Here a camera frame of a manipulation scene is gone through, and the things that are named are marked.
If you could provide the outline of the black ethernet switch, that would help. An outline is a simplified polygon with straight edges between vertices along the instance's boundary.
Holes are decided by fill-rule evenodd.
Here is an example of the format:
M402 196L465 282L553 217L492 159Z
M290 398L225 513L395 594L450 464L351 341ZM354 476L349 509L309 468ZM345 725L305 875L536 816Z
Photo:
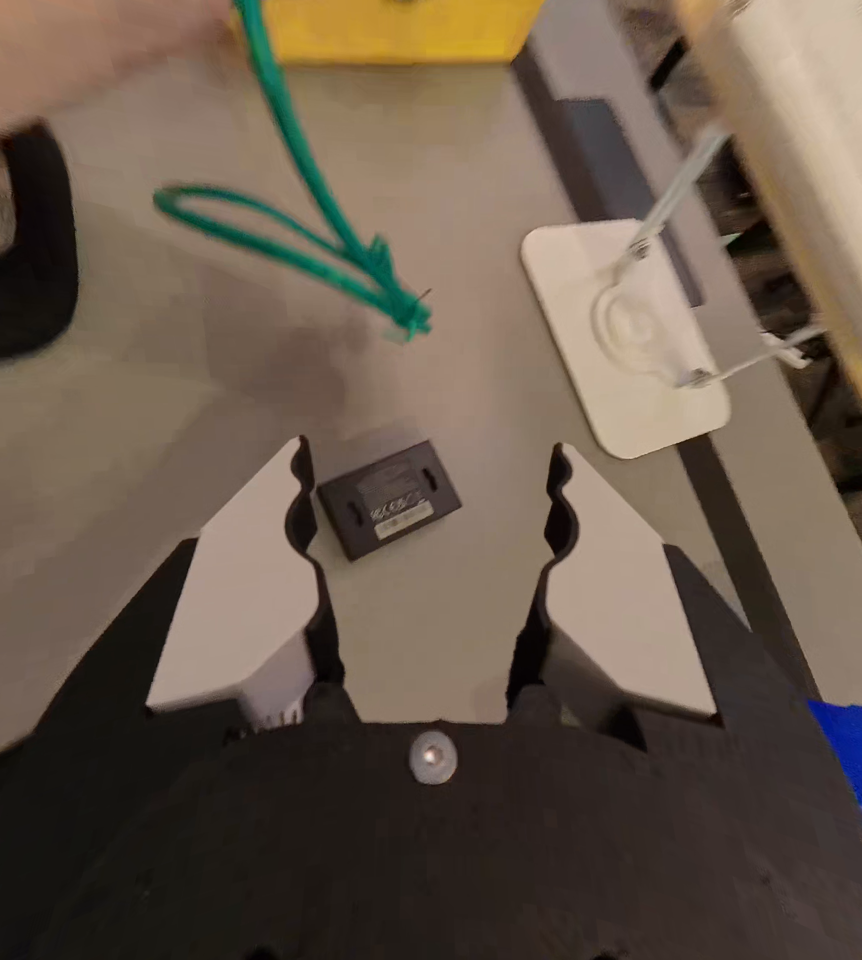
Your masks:
M356 562L461 510L461 498L428 440L317 486L344 557Z

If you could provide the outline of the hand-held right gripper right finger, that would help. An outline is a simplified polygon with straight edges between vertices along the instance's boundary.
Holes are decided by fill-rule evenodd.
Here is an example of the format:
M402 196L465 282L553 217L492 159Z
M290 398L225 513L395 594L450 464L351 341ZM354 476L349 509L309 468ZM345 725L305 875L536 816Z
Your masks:
M549 691L583 727L642 708L718 712L664 539L571 444L555 445L537 579L515 642L508 711Z

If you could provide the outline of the person's left hand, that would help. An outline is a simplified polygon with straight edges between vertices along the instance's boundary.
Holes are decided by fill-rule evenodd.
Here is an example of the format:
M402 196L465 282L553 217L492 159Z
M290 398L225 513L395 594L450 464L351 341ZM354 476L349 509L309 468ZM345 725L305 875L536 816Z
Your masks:
M218 37L228 1L0 1L0 139Z

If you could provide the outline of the black wrist rest pad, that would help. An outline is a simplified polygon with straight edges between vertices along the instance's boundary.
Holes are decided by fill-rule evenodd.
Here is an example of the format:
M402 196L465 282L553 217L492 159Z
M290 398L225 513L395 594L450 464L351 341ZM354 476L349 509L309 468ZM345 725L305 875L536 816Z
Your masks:
M77 309L79 270L72 188L50 127L4 142L15 231L0 254L0 363L36 354L62 336Z

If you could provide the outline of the clear suction cup bracket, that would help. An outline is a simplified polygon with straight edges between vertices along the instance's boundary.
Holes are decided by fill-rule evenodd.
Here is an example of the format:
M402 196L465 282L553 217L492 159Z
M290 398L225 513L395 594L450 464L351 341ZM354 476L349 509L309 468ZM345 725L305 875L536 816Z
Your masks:
M653 255L624 254L604 270L602 283L589 323L605 357L623 373L672 390L699 382L692 307L675 269Z

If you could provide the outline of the white clip bar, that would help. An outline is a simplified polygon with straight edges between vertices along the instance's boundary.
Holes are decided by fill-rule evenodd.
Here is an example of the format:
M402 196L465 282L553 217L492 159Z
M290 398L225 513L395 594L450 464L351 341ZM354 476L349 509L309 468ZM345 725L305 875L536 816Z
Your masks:
M745 2L725 25L862 347L862 2Z

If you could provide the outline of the yellow plastic bin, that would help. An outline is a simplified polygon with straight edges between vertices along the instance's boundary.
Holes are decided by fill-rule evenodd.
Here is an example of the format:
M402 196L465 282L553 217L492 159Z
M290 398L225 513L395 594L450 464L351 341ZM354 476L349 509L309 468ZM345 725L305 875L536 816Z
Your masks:
M267 1L284 66L505 65L543 1Z

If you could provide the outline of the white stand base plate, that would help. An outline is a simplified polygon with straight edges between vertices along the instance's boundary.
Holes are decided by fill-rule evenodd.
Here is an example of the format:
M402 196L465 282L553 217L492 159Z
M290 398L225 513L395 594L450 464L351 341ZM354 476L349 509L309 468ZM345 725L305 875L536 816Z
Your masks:
M589 309L603 272L624 255L639 227L632 219L545 225L521 246L525 272L591 431L606 453L626 461L717 431L732 414L692 305L693 358L704 376L690 388L672 390L655 378L621 371L594 339ZM647 256L675 269L659 238Z

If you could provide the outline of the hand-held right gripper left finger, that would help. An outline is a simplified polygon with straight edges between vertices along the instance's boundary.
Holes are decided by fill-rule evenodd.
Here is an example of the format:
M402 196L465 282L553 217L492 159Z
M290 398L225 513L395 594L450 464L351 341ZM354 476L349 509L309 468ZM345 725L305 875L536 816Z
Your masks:
M288 440L199 531L148 696L155 714L232 701L257 731L299 724L333 653L305 437Z

